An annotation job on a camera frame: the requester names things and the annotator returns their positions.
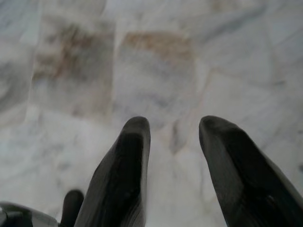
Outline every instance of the marble floor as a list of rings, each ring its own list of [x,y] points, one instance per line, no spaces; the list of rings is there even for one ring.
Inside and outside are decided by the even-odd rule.
[[[198,141],[242,127],[303,195],[303,0],[0,0],[0,200],[61,216],[149,119],[147,227],[226,226]]]

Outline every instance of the floor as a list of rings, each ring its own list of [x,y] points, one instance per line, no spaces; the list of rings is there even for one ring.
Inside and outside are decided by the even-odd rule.
[[[0,0],[0,50],[1,200],[59,220],[135,115],[147,227],[226,226],[198,142],[209,114],[303,195],[302,0]]]

